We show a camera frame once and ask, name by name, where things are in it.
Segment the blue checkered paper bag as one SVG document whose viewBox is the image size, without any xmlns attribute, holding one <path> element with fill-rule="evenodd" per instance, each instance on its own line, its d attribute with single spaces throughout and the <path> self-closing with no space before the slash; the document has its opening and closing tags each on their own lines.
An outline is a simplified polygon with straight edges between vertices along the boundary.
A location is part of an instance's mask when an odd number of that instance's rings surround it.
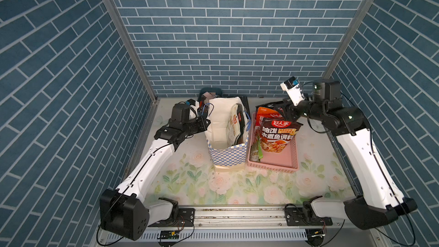
<svg viewBox="0 0 439 247">
<path fill-rule="evenodd" d="M 215 172 L 244 169 L 252 122 L 242 99 L 214 98 L 206 107 L 210 125 L 205 136 Z"/>
</svg>

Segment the orange seasoning packet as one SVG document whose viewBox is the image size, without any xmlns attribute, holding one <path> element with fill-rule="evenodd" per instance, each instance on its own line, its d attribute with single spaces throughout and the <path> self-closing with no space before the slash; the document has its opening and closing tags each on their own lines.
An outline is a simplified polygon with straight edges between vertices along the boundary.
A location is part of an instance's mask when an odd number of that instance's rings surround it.
<svg viewBox="0 0 439 247">
<path fill-rule="evenodd" d="M 283 120 L 283 116 L 276 110 L 268 107 L 258 107 L 256 111 L 256 124 L 255 126 L 261 126 L 265 118 Z"/>
</svg>

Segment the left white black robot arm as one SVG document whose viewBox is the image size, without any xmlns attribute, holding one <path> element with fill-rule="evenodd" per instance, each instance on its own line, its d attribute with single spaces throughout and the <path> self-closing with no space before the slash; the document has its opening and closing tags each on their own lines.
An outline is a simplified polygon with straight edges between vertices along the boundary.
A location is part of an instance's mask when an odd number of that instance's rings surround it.
<svg viewBox="0 0 439 247">
<path fill-rule="evenodd" d="M 207 131 L 210 120 L 198 107 L 193 99 L 175 104 L 168 123 L 156 131 L 151 147 L 131 174 L 115 189 L 103 192 L 99 199 L 99 231 L 136 241 L 153 224 L 178 223 L 178 201 L 160 198 L 147 206 L 144 201 L 154 179 L 178 147 L 189 137 Z"/>
</svg>

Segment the pink plastic basket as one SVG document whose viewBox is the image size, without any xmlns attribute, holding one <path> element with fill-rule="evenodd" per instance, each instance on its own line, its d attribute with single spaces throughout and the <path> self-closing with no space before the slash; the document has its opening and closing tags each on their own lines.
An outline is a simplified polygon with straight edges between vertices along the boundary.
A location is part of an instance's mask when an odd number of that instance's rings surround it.
<svg viewBox="0 0 439 247">
<path fill-rule="evenodd" d="M 254 116 L 254 125 L 251 133 L 251 146 L 255 141 L 255 135 L 259 133 L 260 126 L 255 126 L 256 114 Z M 298 171 L 298 155 L 296 148 L 296 135 L 293 140 L 287 145 L 287 147 L 281 153 L 268 153 L 263 152 L 263 158 L 261 162 L 253 162 L 249 160 L 250 150 L 248 152 L 248 165 L 255 168 L 267 169 L 276 172 L 294 173 Z"/>
</svg>

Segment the dark red fish seasoning packet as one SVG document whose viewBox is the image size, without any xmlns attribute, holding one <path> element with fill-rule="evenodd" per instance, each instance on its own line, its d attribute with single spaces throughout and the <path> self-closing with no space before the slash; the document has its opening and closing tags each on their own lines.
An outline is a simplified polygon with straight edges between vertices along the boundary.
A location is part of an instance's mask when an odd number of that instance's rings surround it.
<svg viewBox="0 0 439 247">
<path fill-rule="evenodd" d="M 281 153 L 294 139 L 303 124 L 283 118 L 264 117 L 259 129 L 261 149 L 268 153 Z"/>
</svg>

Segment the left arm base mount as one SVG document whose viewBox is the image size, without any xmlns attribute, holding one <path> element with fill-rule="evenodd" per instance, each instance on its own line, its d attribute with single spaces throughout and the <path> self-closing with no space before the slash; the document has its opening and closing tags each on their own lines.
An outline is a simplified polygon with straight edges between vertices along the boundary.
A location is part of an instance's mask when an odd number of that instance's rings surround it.
<svg viewBox="0 0 439 247">
<path fill-rule="evenodd" d="M 193 220 L 195 216 L 194 208 L 179 208 L 176 212 L 173 212 L 167 220 L 161 220 L 155 223 L 154 227 L 193 227 Z"/>
</svg>

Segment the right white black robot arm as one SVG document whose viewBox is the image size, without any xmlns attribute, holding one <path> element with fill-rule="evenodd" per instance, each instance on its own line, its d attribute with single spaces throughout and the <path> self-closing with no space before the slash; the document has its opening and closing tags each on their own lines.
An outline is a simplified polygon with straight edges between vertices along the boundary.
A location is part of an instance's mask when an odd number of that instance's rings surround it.
<svg viewBox="0 0 439 247">
<path fill-rule="evenodd" d="M 405 197 L 394 183 L 375 149 L 366 116 L 356 106 L 343 105 L 339 81 L 314 81 L 311 98 L 304 95 L 296 77 L 280 86 L 289 97 L 275 105 L 276 111 L 288 121 L 301 117 L 320 121 L 342 146 L 361 185 L 362 193 L 351 200 L 313 198 L 304 203 L 307 214 L 350 220 L 357 228 L 368 230 L 388 225 L 417 209 L 416 201 Z"/>
</svg>

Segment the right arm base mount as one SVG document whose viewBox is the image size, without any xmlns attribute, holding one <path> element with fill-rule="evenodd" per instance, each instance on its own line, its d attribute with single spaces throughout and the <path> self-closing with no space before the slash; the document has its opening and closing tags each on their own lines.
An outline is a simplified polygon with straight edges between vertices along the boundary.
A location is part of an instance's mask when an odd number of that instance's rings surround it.
<svg viewBox="0 0 439 247">
<path fill-rule="evenodd" d="M 287 226 L 332 226 L 333 221 L 329 217 L 317 217 L 313 214 L 304 213 L 303 207 L 297 207 L 293 204 L 286 204 L 284 215 Z"/>
</svg>

